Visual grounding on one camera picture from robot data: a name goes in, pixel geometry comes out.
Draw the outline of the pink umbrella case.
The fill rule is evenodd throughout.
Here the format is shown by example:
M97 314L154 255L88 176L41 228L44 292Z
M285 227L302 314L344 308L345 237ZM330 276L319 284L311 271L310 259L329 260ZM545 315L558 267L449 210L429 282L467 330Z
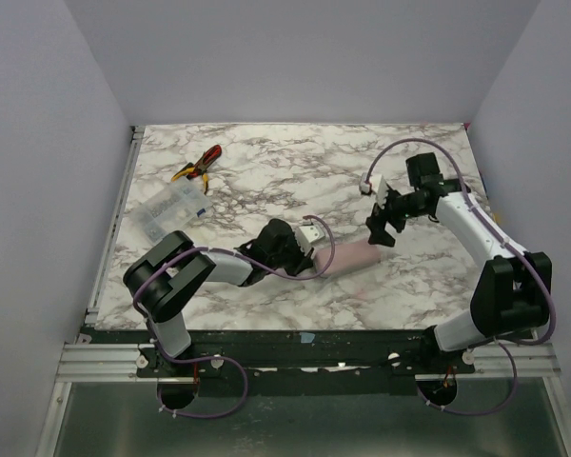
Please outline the pink umbrella case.
M313 259L315 270L321 271L321 277L324 278L339 277L371 267L380 261L379 248L369 245L366 240L337 244L335 249L321 249Z

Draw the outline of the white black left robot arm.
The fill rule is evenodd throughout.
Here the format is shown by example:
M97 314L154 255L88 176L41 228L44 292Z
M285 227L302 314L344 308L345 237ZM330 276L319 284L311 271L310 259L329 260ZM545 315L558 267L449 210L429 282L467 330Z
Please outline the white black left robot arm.
M272 219L256 238L226 252L195 247L176 230L130 266L123 283L152 337L168 356L178 358L191 345L183 309L203 284L250 287L272 270L296 277L312 267L313 245L324 237L311 222L292 228Z

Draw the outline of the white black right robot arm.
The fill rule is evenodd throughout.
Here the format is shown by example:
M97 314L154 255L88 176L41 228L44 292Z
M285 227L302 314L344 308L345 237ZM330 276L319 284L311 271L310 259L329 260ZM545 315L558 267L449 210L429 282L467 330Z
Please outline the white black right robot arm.
M443 177L434 154L415 155L405 164L412 187L407 194L379 175L361 178L361 194L375 199L365 221L369 244L392 248L395 239L388 228L402 232L408 220L428 217L449 229L481 270L468 309L425 330L422 354L460 351L547 324L550 259L508 238L461 178Z

